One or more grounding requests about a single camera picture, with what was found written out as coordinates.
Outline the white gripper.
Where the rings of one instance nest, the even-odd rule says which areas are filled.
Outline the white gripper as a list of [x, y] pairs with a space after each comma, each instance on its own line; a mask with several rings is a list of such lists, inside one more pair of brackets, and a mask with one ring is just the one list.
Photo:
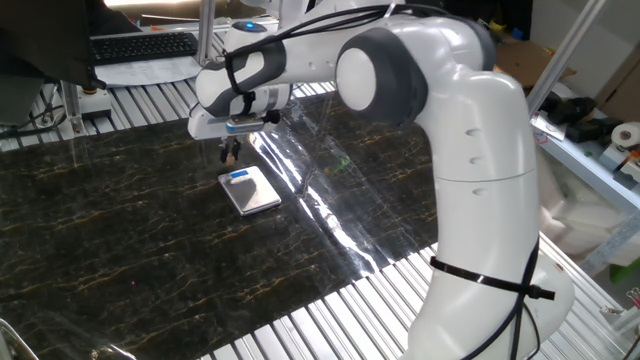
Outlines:
[[[246, 116], [214, 117], [201, 104], [197, 103], [189, 112], [188, 132], [195, 140], [222, 139], [220, 161], [225, 164], [230, 152], [228, 137], [271, 131], [279, 122], [279, 111], [268, 111], [262, 116], [250, 114]], [[239, 160], [241, 147], [242, 143], [237, 138], [234, 138], [231, 154], [235, 161]]]

